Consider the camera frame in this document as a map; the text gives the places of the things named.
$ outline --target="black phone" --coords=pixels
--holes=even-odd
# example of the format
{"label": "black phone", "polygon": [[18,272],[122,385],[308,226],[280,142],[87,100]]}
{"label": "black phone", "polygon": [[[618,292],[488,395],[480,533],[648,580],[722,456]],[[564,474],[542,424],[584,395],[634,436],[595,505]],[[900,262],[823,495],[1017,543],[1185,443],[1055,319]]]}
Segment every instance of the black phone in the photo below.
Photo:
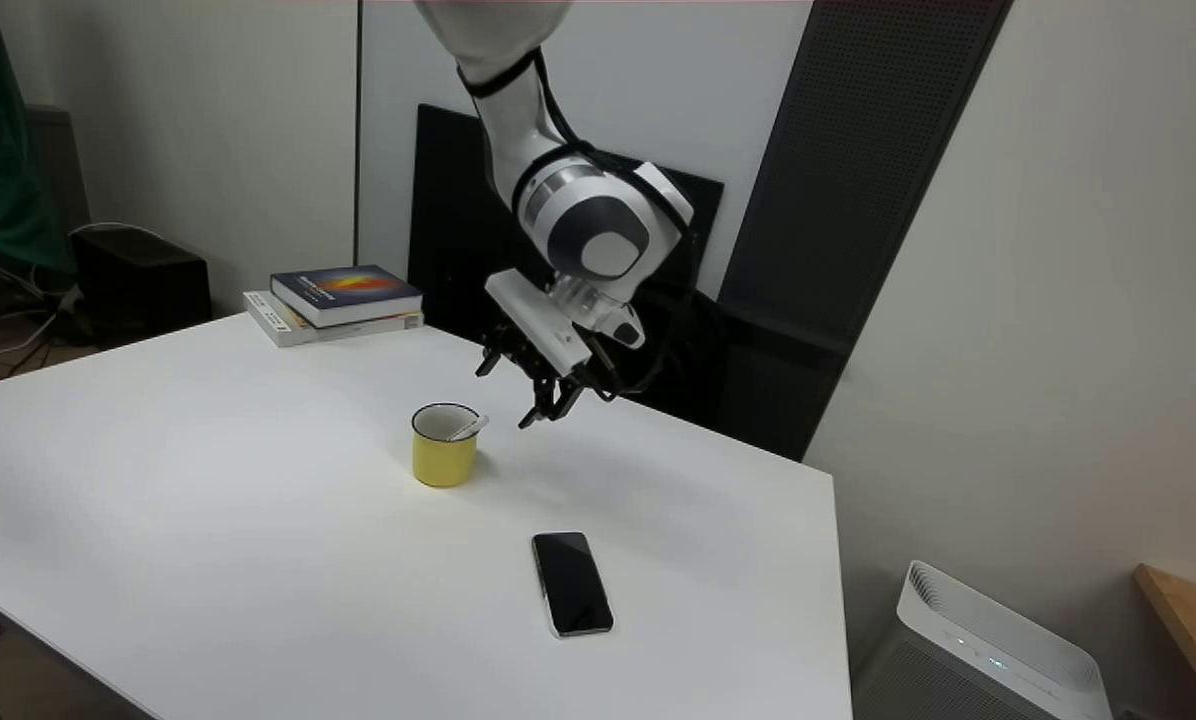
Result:
{"label": "black phone", "polygon": [[560,637],[606,633],[613,612],[584,533],[530,537],[530,559]]}

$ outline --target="white wall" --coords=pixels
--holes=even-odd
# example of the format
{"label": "white wall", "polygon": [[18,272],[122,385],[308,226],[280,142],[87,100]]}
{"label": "white wall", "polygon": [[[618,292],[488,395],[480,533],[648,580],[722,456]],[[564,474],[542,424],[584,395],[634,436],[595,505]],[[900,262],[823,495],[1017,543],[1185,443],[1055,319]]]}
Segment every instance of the white wall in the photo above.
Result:
{"label": "white wall", "polygon": [[238,305],[350,261],[354,0],[0,0],[30,102],[76,116],[97,218],[148,224]]}
{"label": "white wall", "polygon": [[[812,0],[574,0],[546,40],[564,116],[598,149],[722,179],[704,292],[718,292]],[[363,0],[359,254],[407,267],[417,102],[468,110],[407,0]]]}
{"label": "white wall", "polygon": [[1196,0],[1019,0],[807,452],[857,660],[924,555],[1196,716],[1129,588],[1196,574]]}

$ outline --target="paper cup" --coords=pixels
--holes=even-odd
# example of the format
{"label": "paper cup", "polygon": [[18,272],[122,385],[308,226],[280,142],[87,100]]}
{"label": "paper cup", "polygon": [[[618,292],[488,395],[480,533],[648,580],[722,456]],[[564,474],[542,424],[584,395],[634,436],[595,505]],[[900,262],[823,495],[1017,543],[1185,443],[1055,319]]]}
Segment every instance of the paper cup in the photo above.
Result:
{"label": "paper cup", "polygon": [[423,404],[410,412],[410,474],[429,488],[459,488],[476,472],[480,412]]}

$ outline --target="trash bin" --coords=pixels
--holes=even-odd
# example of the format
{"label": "trash bin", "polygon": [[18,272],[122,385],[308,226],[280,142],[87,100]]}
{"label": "trash bin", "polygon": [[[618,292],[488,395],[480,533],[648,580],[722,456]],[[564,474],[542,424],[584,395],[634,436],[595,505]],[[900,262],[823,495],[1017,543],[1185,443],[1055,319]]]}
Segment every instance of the trash bin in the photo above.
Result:
{"label": "trash bin", "polygon": [[884,648],[857,684],[857,720],[1112,720],[1099,664],[912,559]]}

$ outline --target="stack of books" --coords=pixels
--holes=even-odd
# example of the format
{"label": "stack of books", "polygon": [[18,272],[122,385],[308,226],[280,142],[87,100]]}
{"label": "stack of books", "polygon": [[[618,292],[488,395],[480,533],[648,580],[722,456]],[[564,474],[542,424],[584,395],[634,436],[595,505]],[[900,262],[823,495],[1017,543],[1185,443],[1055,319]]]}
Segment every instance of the stack of books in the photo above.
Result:
{"label": "stack of books", "polygon": [[374,262],[277,272],[242,305],[280,346],[423,323],[423,292]]}

